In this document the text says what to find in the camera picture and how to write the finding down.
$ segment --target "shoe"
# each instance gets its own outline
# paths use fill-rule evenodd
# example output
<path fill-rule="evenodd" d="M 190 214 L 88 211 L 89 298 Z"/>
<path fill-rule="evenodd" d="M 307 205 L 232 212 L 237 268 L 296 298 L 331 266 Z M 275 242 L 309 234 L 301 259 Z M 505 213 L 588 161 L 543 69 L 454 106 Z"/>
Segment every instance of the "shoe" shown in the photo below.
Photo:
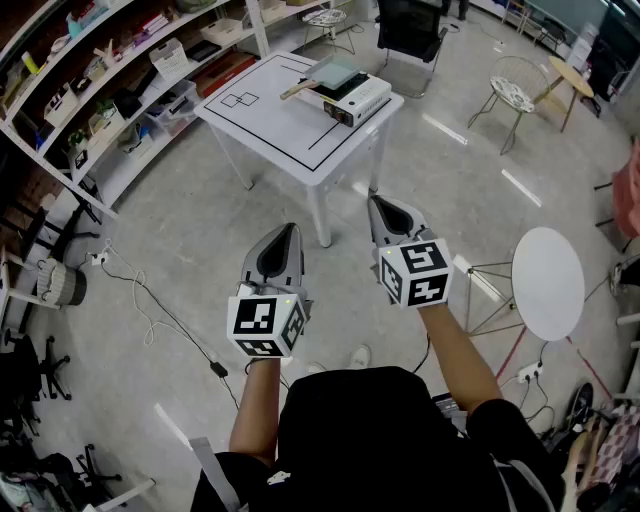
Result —
<path fill-rule="evenodd" d="M 316 373 L 326 372 L 327 369 L 324 366 L 322 366 L 320 363 L 311 363 L 307 367 L 307 371 L 309 372 L 309 375 L 314 375 Z"/>
<path fill-rule="evenodd" d="M 347 370 L 364 370 L 369 368 L 371 362 L 371 349 L 366 345 L 360 345 L 351 356 L 351 363 L 347 366 Z"/>
<path fill-rule="evenodd" d="M 614 297 L 618 296 L 620 292 L 620 277 L 622 276 L 622 264 L 618 263 L 611 274 L 609 274 L 609 290 L 611 290 L 611 295 Z"/>

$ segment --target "red chair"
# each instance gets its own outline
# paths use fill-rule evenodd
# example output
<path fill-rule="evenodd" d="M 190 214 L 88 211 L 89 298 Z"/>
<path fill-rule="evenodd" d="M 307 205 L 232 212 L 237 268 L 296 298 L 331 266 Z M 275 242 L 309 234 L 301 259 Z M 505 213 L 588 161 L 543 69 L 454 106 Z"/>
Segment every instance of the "red chair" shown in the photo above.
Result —
<path fill-rule="evenodd" d="M 598 222 L 596 227 L 611 222 L 629 237 L 622 249 L 624 253 L 631 240 L 640 236 L 640 142 L 636 140 L 631 150 L 631 158 L 618 172 L 613 174 L 611 183 L 593 187 L 594 190 L 613 186 L 613 219 Z"/>

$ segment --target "black t-shirt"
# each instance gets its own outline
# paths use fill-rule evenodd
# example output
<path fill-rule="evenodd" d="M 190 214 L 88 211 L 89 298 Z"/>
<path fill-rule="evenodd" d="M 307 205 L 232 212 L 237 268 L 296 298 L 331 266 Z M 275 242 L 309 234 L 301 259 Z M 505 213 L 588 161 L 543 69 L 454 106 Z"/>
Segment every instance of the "black t-shirt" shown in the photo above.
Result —
<path fill-rule="evenodd" d="M 480 405 L 467 433 L 456 430 L 422 379 L 406 370 L 339 370 L 291 386 L 274 467 L 242 454 L 217 458 L 251 512 L 508 511 L 494 458 L 526 464 L 560 509 L 564 482 L 516 406 L 504 400 Z M 518 512 L 547 510 L 515 469 L 500 473 Z M 201 473 L 191 511 L 224 510 Z"/>

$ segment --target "gray floor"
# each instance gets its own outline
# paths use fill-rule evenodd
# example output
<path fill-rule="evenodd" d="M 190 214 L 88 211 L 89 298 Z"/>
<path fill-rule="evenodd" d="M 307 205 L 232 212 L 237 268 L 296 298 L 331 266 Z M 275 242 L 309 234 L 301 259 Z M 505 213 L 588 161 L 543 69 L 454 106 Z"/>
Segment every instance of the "gray floor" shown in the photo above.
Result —
<path fill-rule="evenodd" d="M 447 239 L 452 254 L 469 262 L 505 261 L 529 229 L 557 229 L 577 251 L 586 290 L 591 291 L 622 259 L 619 248 L 625 242 L 613 231 L 603 233 L 594 227 L 594 222 L 609 216 L 611 193 L 605 190 L 596 196 L 592 186 L 608 181 L 609 174 L 625 163 L 629 138 L 606 110 L 597 120 L 578 103 L 564 134 L 559 132 L 562 116 L 557 111 L 527 116 L 513 150 L 501 157 L 499 149 L 514 120 L 511 110 L 498 105 L 467 129 L 469 117 L 490 93 L 489 69 L 505 55 L 520 55 L 549 69 L 548 54 L 477 11 L 468 18 L 444 20 L 458 24 L 460 32 L 447 35 L 426 96 L 407 100 L 395 119 L 381 192 L 421 208 L 433 229 Z M 376 48 L 373 24 L 362 25 L 364 33 L 352 33 L 356 58 L 374 70 L 384 54 Z M 345 34 L 339 43 L 348 43 Z M 329 51 L 316 45 L 308 55 L 319 57 Z M 568 101 L 568 89 L 560 87 L 557 92 Z M 235 290 L 246 251 L 284 222 L 298 223 L 305 236 L 305 284 L 316 301 L 295 359 L 284 369 L 288 380 L 304 375 L 312 361 L 329 369 L 346 366 L 361 343 L 371 347 L 375 366 L 415 367 L 425 351 L 418 315 L 390 307 L 368 269 L 372 244 L 359 192 L 366 190 L 367 162 L 330 194 L 334 243 L 322 249 L 304 190 L 254 155 L 243 157 L 256 176 L 251 191 L 242 187 L 209 128 L 196 123 L 131 186 L 117 205 L 120 221 L 105 223 L 104 238 L 111 237 L 127 262 L 146 272 L 150 288 L 210 352 L 219 355 L 238 397 L 245 360 L 225 341 L 227 297 Z M 505 179 L 503 169 L 539 198 L 541 206 Z M 103 245 L 104 239 L 77 242 L 68 262 L 79 263 L 85 251 Z M 117 258 L 107 268 L 130 276 Z M 31 335 L 42 347 L 45 337 L 54 334 L 57 353 L 71 356 L 61 376 L 73 393 L 71 402 L 37 404 L 42 425 L 35 447 L 41 454 L 60 451 L 75 456 L 85 443 L 94 443 L 102 469 L 124 475 L 125 482 L 117 489 L 146 476 L 158 482 L 134 510 L 188 510 L 199 466 L 155 406 L 160 404 L 187 436 L 208 436 L 215 449 L 224 450 L 234 405 L 204 358 L 183 338 L 158 326 L 153 345 L 143 344 L 148 323 L 134 309 L 129 283 L 107 277 L 99 267 L 85 270 L 89 293 L 81 306 L 62 312 L 38 309 L 30 324 Z M 466 289 L 465 276 L 456 272 L 450 305 L 461 321 Z M 138 295 L 140 307 L 154 320 L 170 322 L 144 293 Z M 494 302 L 474 289 L 474 319 L 493 307 Z M 577 383 L 591 380 L 597 398 L 603 396 L 578 349 L 609 389 L 617 391 L 623 385 L 633 329 L 616 328 L 619 307 L 608 287 L 601 286 L 572 333 L 574 346 L 563 341 L 547 347 L 541 382 L 558 411 L 556 421 Z M 514 318 L 515 313 L 498 324 L 508 325 Z M 474 339 L 494 371 L 518 332 Z M 501 381 L 535 361 L 541 346 L 541 340 L 526 334 Z M 432 393 L 446 390 L 433 354 L 419 375 Z M 504 392 L 519 403 L 525 388 L 511 383 Z M 532 414 L 543 403 L 539 390 L 532 388 L 523 410 Z M 545 412 L 532 427 L 540 431 L 549 421 Z"/>

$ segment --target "wire chair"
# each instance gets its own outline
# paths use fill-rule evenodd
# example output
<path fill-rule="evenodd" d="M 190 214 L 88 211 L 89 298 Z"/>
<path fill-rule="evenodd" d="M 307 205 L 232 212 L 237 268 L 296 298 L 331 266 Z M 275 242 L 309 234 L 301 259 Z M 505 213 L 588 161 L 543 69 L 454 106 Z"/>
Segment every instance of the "wire chair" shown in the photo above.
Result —
<path fill-rule="evenodd" d="M 549 93 L 549 81 L 533 62 L 522 57 L 502 57 L 491 68 L 489 83 L 492 93 L 479 112 L 471 116 L 468 128 L 480 114 L 491 112 L 498 98 L 518 113 L 516 122 L 504 141 L 500 155 L 510 151 L 516 141 L 516 128 L 523 114 L 531 114 L 539 98 Z M 485 107 L 493 99 L 488 110 Z"/>
<path fill-rule="evenodd" d="M 347 0 L 346 2 L 342 2 L 341 4 L 336 5 L 330 9 L 320 9 L 318 11 L 312 11 L 309 14 L 303 16 L 302 21 L 307 24 L 307 31 L 304 34 L 304 44 L 302 45 L 302 54 L 304 55 L 305 47 L 307 46 L 307 39 L 309 39 L 309 31 L 311 27 L 321 28 L 322 35 L 320 37 L 324 37 L 324 31 L 327 30 L 329 34 L 329 38 L 333 43 L 333 51 L 337 52 L 338 48 L 342 48 L 343 50 L 351 53 L 352 55 L 356 54 L 356 48 L 353 46 L 353 41 L 351 40 L 351 34 L 349 34 L 349 28 L 347 27 L 347 18 L 351 14 L 351 10 L 353 8 L 354 0 Z M 347 33 L 347 37 L 349 38 L 349 43 L 351 44 L 351 50 L 349 48 L 345 48 L 344 46 L 338 47 L 336 45 L 336 40 L 334 35 L 331 33 L 331 30 L 337 27 L 340 23 L 344 24 L 344 30 Z"/>

